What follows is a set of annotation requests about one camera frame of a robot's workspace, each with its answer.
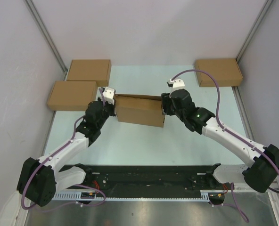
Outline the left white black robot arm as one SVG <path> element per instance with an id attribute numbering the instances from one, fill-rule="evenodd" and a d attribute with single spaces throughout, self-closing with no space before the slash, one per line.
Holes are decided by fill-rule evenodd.
<path id="1" fill-rule="evenodd" d="M 23 163 L 17 191 L 22 196 L 24 210 L 34 205 L 43 207 L 55 193 L 72 186 L 88 188 L 92 185 L 94 176 L 90 167 L 78 163 L 66 170 L 62 168 L 98 139 L 110 116 L 115 116 L 115 100 L 90 102 L 85 115 L 75 121 L 71 138 L 49 154 L 38 159 L 30 157 Z M 33 205 L 27 207 L 25 199 L 32 201 Z"/>

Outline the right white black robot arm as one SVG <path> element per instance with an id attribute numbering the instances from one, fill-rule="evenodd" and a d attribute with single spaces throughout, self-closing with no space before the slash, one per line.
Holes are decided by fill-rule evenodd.
<path id="1" fill-rule="evenodd" d="M 240 165 L 213 165 L 206 177 L 211 189 L 226 183 L 246 183 L 255 191 L 265 193 L 279 176 L 276 146 L 265 147 L 218 123 L 214 113 L 195 106 L 185 89 L 163 93 L 161 101 L 164 114 L 175 115 L 187 129 L 216 141 L 242 161 Z"/>

